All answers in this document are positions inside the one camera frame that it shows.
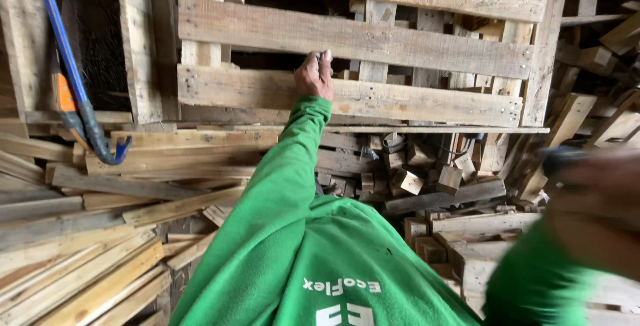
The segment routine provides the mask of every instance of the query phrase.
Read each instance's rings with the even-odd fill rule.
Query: wooden pallet
[[[357,79],[334,80],[334,115],[472,126],[542,126],[562,2],[367,0],[364,22],[359,22],[218,1],[222,0],[179,0],[180,103],[291,109],[296,94],[290,72],[227,67],[218,56],[218,45],[294,53],[331,49],[334,57],[360,61]],[[509,42],[423,31],[428,26],[394,27],[396,4],[420,7],[434,15],[443,14],[435,10],[446,10],[507,20],[502,23],[505,35],[501,39]],[[533,27],[534,44],[530,45]],[[389,64],[449,71],[450,82],[457,75],[493,76],[495,86],[492,94],[484,94],[415,83],[413,87],[389,85],[385,84]],[[518,97],[522,80],[524,97]]]

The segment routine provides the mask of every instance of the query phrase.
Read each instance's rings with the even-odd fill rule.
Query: green sleeve
[[[314,168],[331,102],[301,97],[205,252],[170,325],[272,321],[316,195]]]
[[[489,280],[487,325],[585,325],[596,271],[572,259],[544,220],[507,252]]]

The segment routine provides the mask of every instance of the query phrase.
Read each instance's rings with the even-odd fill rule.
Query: lumber pile
[[[165,325],[278,141],[273,132],[114,131],[132,144],[123,164],[107,166],[78,143],[10,124],[23,133],[0,134],[4,325]]]

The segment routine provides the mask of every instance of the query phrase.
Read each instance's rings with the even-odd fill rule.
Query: hand
[[[309,53],[302,66],[293,73],[298,96],[318,96],[333,101],[332,60],[331,50],[322,54],[317,51]]]
[[[562,172],[580,191],[558,193],[545,218],[577,260],[640,281],[640,158],[604,152]]]

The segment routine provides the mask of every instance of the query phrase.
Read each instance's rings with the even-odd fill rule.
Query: green sweatshirt
[[[331,103],[301,97],[206,251],[171,325],[478,325],[372,207],[316,196]],[[586,269],[538,224],[489,283],[491,323],[584,323]]]

